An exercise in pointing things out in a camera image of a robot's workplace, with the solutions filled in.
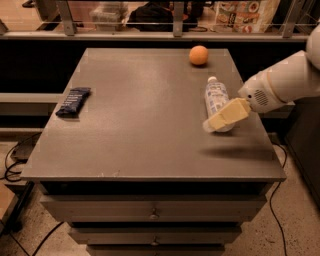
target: floor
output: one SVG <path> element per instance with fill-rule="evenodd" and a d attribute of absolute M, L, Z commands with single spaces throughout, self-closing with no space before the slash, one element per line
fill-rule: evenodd
<path fill-rule="evenodd" d="M 0 134 L 0 175 L 3 175 L 4 158 L 16 144 L 14 134 Z M 274 146 L 280 162 L 284 152 Z M 283 182 L 273 197 L 273 208 L 281 223 L 286 239 L 288 256 L 315 256 L 320 251 L 320 211 L 306 187 L 294 160 L 290 155 L 284 167 L 287 180 Z M 275 186 L 268 192 L 268 202 Z M 57 225 L 50 214 L 39 203 L 40 191 L 35 188 L 21 214 L 23 228 L 12 232 L 29 255 L 36 250 L 41 240 Z M 253 221 L 244 223 L 243 233 L 233 244 L 226 245 L 224 256 L 282 256 L 283 240 L 279 226 L 266 204 Z M 38 256 L 88 256 L 84 245 L 78 245 L 68 236 L 67 224 L 60 226 L 43 244 Z M 25 256 L 17 243 L 9 235 L 0 238 L 1 256 Z"/>
<path fill-rule="evenodd" d="M 27 0 L 1 0 L 0 19 L 11 31 L 35 31 L 41 21 L 36 8 L 23 8 Z"/>

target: drawer handle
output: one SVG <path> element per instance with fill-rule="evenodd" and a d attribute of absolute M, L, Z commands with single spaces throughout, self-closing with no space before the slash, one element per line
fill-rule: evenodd
<path fill-rule="evenodd" d="M 151 243 L 151 245 L 152 246 L 158 246 L 159 245 L 159 243 L 157 242 L 157 237 L 156 236 L 153 238 L 153 242 Z"/>
<path fill-rule="evenodd" d="M 151 220 L 157 220 L 159 219 L 160 216 L 157 214 L 157 209 L 156 208 L 153 208 L 152 210 L 152 214 L 149 216 L 149 219 Z"/>

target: gray table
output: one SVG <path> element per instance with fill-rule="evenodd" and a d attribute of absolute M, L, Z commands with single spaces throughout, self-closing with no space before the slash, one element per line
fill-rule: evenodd
<path fill-rule="evenodd" d="M 170 239 L 163 238 L 164 247 L 156 247 L 155 252 L 154 247 L 145 248 L 140 240 L 133 243 L 142 246 L 139 249 L 120 246 L 128 244 L 120 238 L 118 243 L 108 242 L 110 225 L 99 226 L 98 230 L 95 225 L 140 223 L 148 230 L 143 234 L 150 233 L 149 237 L 158 240 L 162 236 L 154 232 L 169 232 L 155 226 L 162 222 L 170 222 L 170 227 L 186 223 L 183 234 L 197 230 L 193 222 L 220 223 L 212 224 L 214 235 L 221 223 L 229 223 L 224 227 L 227 233 L 231 232 L 230 223 L 235 223 L 232 232 L 237 233 L 243 221 L 253 218 L 253 210 L 256 212 L 266 202 L 264 194 L 270 186 L 285 179 L 257 114 L 251 113 L 228 133 L 203 131 L 208 77 L 217 76 L 225 83 L 230 98 L 237 97 L 242 86 L 229 52 L 209 52 L 208 64 L 196 67 L 188 60 L 189 49 L 85 51 L 56 110 L 70 88 L 91 87 L 92 94 L 77 119 L 51 116 L 22 178 L 42 185 L 43 204 L 57 219 L 73 223 L 73 238 L 87 243 L 92 255 L 128 255 L 128 250 L 130 255 L 135 255 L 132 250 L 137 255 L 149 255 L 150 251 L 171 255 L 172 250 L 174 255 L 220 255 L 221 248 L 215 246 L 223 247 L 221 237 L 212 238 L 216 242 L 204 242 L 216 250 L 198 248 L 198 243 L 203 244 L 198 241 L 195 249 L 187 249 L 189 254 L 185 247 L 190 246 L 186 244 L 191 238 L 172 242 L 175 249 L 166 248 Z M 230 207 L 233 209 L 227 213 L 223 210 Z M 248 211 L 240 213 L 239 207 Z M 144 219 L 147 208 L 151 215 Z M 135 233 L 126 228 L 128 234 Z M 88 234 L 95 238 L 100 235 L 101 239 L 86 238 Z"/>

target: glass panel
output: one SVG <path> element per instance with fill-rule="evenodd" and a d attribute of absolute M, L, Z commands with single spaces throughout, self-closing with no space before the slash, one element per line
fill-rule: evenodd
<path fill-rule="evenodd" d="M 0 19 L 9 31 L 50 29 L 60 22 L 55 0 L 1 0 Z"/>
<path fill-rule="evenodd" d="M 198 26 L 216 33 L 278 32 L 277 24 L 272 21 L 279 2 L 279 0 L 214 1 L 209 5 L 204 4 L 203 14 L 198 18 Z M 192 14 L 192 2 L 191 4 L 189 2 L 188 7 Z"/>
<path fill-rule="evenodd" d="M 172 31 L 170 2 L 68 1 L 77 31 Z"/>
<path fill-rule="evenodd" d="M 320 1 L 303 2 L 294 33 L 309 34 L 317 25 Z M 26 3 L 33 6 L 23 7 Z M 176 1 L 1 0 L 0 19 L 9 31 L 49 30 L 56 35 L 93 32 L 97 37 L 119 31 L 113 35 L 130 32 L 134 37 L 141 35 L 139 31 L 171 32 L 174 13 L 181 13 L 183 31 L 189 32 L 182 37 L 247 37 L 250 33 L 281 36 L 291 4 L 292 0 L 182 1 L 183 10 L 177 10 Z M 72 23 L 74 28 L 68 34 L 64 26 Z"/>
<path fill-rule="evenodd" d="M 307 0 L 296 24 L 296 30 L 310 34 L 317 26 L 320 17 L 320 1 Z"/>

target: black cable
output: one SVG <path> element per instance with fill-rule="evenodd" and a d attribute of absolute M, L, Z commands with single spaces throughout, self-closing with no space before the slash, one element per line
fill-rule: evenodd
<path fill-rule="evenodd" d="M 12 239 L 17 243 L 17 245 L 19 245 L 19 247 L 21 248 L 21 250 L 27 255 L 27 256 L 31 256 L 26 249 L 23 248 L 23 246 L 19 243 L 19 241 L 11 234 L 9 233 L 9 235 L 12 237 Z"/>
<path fill-rule="evenodd" d="M 12 179 L 9 178 L 9 177 L 11 177 L 11 176 L 21 174 L 21 171 L 18 171 L 18 172 L 11 171 L 11 169 L 12 169 L 14 166 L 19 165 L 19 164 L 25 164 L 25 162 L 23 162 L 23 161 L 15 162 L 15 163 L 13 163 L 12 165 L 10 165 L 10 166 L 7 168 L 6 172 L 4 173 L 4 178 L 5 178 L 7 181 L 9 181 L 9 182 L 19 182 L 19 181 L 21 181 L 20 178 L 14 179 L 14 180 L 12 180 Z"/>
<path fill-rule="evenodd" d="M 279 145 L 278 143 L 275 143 L 271 140 L 272 144 L 278 146 L 279 148 L 282 149 L 282 151 L 284 152 L 284 161 L 283 161 L 283 164 L 282 164 L 282 168 L 284 168 L 286 166 L 286 163 L 287 163 L 287 159 L 288 159 L 288 154 L 287 154 L 287 151 L 281 146 Z M 269 200 L 269 205 L 270 205 L 270 209 L 271 209 L 271 212 L 272 212 L 272 215 L 273 217 L 275 218 L 275 220 L 277 221 L 278 223 L 278 226 L 280 228 L 280 231 L 281 231 L 281 235 L 282 235 L 282 241 L 283 241 L 283 250 L 284 250 L 284 255 L 287 256 L 287 244 L 286 244 L 286 238 L 285 238 L 285 235 L 284 235 L 284 231 L 283 231 L 283 228 L 281 226 L 281 223 L 279 221 L 279 219 L 277 218 L 274 210 L 273 210 L 273 206 L 272 206 L 272 198 L 273 196 L 275 195 L 275 193 L 277 192 L 277 190 L 280 188 L 282 182 L 279 182 L 279 184 L 277 185 L 277 187 L 273 190 L 272 194 L 271 194 L 271 197 L 270 197 L 270 200 Z"/>
<path fill-rule="evenodd" d="M 44 242 L 49 238 L 49 236 L 51 236 L 51 234 L 56 231 L 64 222 L 60 222 L 58 223 L 41 241 L 41 243 L 38 245 L 37 249 L 34 251 L 34 253 L 32 254 L 32 256 L 35 256 L 38 251 L 40 250 L 41 246 L 44 244 Z"/>
<path fill-rule="evenodd" d="M 53 229 L 51 229 L 51 231 L 42 239 L 41 243 L 38 245 L 38 247 L 36 248 L 36 250 L 34 251 L 34 253 L 32 254 L 32 256 L 36 256 L 36 254 L 38 253 L 38 251 L 40 250 L 40 248 L 42 247 L 42 245 L 44 244 L 44 242 L 52 235 L 52 233 L 54 231 L 56 231 L 64 222 L 60 222 L 58 223 Z M 11 236 L 11 238 L 19 245 L 19 247 L 23 250 L 23 252 L 27 255 L 27 256 L 31 256 L 26 249 L 23 248 L 23 246 L 19 243 L 19 241 L 11 234 L 9 233 L 9 235 Z"/>
<path fill-rule="evenodd" d="M 11 153 L 13 150 L 15 150 L 16 148 L 18 148 L 21 144 L 25 143 L 26 141 L 28 141 L 28 140 L 30 140 L 30 139 L 33 139 L 34 137 L 36 137 L 36 136 L 38 136 L 38 135 L 40 135 L 40 134 L 41 134 L 41 132 L 38 132 L 38 133 L 36 133 L 36 134 L 34 134 L 34 135 L 32 135 L 32 136 L 30 136 L 30 137 L 28 137 L 28 138 L 20 141 L 19 143 L 17 143 L 17 145 L 15 145 L 13 148 L 11 148 L 11 149 L 9 150 L 9 152 L 7 153 L 7 155 L 6 155 L 5 159 L 4 159 L 5 174 L 4 174 L 3 177 L 0 178 L 0 180 L 6 179 L 6 180 L 9 181 L 9 182 L 19 182 L 19 181 L 21 181 L 20 178 L 19 178 L 19 179 L 12 180 L 12 179 L 10 179 L 9 177 L 14 176 L 14 175 L 17 175 L 17 174 L 20 174 L 21 172 L 11 171 L 11 168 L 13 168 L 14 166 L 16 166 L 16 165 L 18 165 L 18 164 L 24 164 L 25 162 L 24 162 L 24 161 L 18 161 L 18 162 L 13 163 L 12 165 L 8 166 L 8 163 L 7 163 L 7 162 L 8 162 L 8 157 L 9 157 L 10 153 Z"/>

